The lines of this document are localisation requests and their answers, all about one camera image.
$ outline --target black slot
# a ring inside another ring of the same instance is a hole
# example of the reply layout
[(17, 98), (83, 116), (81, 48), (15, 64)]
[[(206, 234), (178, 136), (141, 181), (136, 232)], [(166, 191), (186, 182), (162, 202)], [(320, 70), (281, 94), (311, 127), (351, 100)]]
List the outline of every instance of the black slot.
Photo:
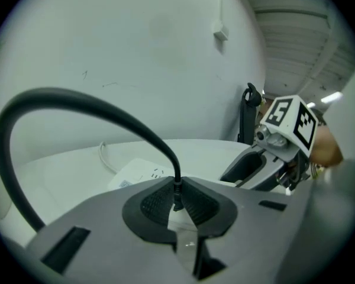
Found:
[(237, 185), (240, 187), (251, 179), (266, 164), (266, 158), (256, 152), (247, 153), (225, 174), (221, 181), (235, 183), (238, 180), (242, 182)]
[(193, 275), (202, 280), (226, 268), (226, 265), (216, 258), (212, 258), (206, 247), (205, 240), (198, 241), (197, 256)]
[(275, 209), (277, 211), (284, 211), (284, 209), (286, 208), (286, 204), (268, 201), (268, 200), (260, 201), (259, 205), (264, 206), (264, 207), (268, 207), (271, 209)]
[(91, 231), (73, 227), (41, 260), (57, 273), (63, 273)]

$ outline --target white power strip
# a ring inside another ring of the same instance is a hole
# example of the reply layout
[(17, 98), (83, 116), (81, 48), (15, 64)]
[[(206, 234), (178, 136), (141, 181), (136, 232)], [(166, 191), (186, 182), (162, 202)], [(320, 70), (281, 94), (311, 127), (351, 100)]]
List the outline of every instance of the white power strip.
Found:
[[(108, 189), (113, 191), (114, 189), (123, 188), (140, 182), (158, 179), (162, 177), (174, 176), (173, 169), (155, 164), (143, 159), (134, 159), (123, 167), (110, 181)], [(223, 182), (219, 180), (205, 179), (204, 177), (194, 176), (188, 173), (182, 173), (182, 176), (189, 176), (200, 178), (203, 180), (209, 180), (214, 183), (234, 187), (235, 184), (229, 182)]]

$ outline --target white device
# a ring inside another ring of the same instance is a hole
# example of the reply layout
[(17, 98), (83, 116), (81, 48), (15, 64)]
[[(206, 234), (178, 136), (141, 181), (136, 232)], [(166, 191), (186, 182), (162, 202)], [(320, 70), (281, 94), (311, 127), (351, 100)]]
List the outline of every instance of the white device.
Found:
[(260, 124), (271, 134), (279, 133), (297, 145), (306, 157), (310, 156), (318, 120), (299, 96), (276, 98)]
[(213, 35), (221, 42), (227, 41), (229, 39), (229, 29), (222, 21), (216, 21), (213, 23)]
[[(119, 189), (123, 187), (127, 187), (133, 184), (145, 182), (148, 180), (158, 179), (162, 177), (173, 176), (173, 169), (158, 165), (156, 163), (146, 161), (143, 159), (134, 159), (129, 162), (126, 166), (124, 166), (110, 181), (108, 184), (108, 190), (113, 191), (114, 189)], [(211, 182), (227, 185), (227, 186), (235, 186), (234, 183), (213, 180), (209, 178), (204, 178), (200, 176), (191, 175), (185, 172), (182, 172), (182, 176), (189, 177), (198, 177), (203, 180), (210, 180)]]

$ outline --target white cable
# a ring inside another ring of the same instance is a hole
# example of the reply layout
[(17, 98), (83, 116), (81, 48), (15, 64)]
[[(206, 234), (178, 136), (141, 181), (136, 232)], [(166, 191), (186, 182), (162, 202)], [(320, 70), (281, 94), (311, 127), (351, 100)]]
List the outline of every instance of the white cable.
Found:
[(222, 22), (223, 17), (224, 17), (223, 0), (218, 0), (218, 4), (219, 4), (219, 8), (220, 8), (220, 10), (219, 10), (219, 12), (220, 12), (220, 15), (219, 15), (219, 17), (220, 17), (220, 22)]
[(109, 169), (111, 170), (114, 174), (118, 173), (118, 170), (116, 168), (114, 168), (113, 166), (111, 166), (107, 161), (105, 161), (103, 155), (102, 155), (102, 148), (105, 146), (105, 142), (101, 142), (99, 145), (99, 157), (101, 162)]

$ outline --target white curved surface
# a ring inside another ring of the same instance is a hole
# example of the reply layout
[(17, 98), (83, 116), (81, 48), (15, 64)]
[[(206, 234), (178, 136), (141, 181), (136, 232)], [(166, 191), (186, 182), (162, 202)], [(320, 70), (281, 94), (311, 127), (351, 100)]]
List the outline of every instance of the white curved surface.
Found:
[[(73, 89), (126, 110), (164, 139), (235, 140), (247, 82), (262, 92), (264, 39), (247, 0), (21, 0), (0, 33), (0, 110), (38, 87)], [(39, 111), (14, 127), (15, 165), (107, 143), (122, 128)]]
[(355, 72), (343, 96), (324, 114), (324, 119), (334, 135), (344, 159), (355, 159)]
[[(182, 170), (217, 180), (248, 145), (219, 140), (165, 140), (177, 155)], [(49, 224), (85, 199), (107, 191), (113, 174), (102, 165), (98, 147), (68, 151), (38, 159), (18, 168), (16, 174), (28, 200), (41, 219)], [(141, 158), (162, 166), (170, 162), (144, 141), (107, 145), (106, 158), (121, 169)], [(0, 220), (3, 235), (26, 245), (35, 234), (12, 204)]]

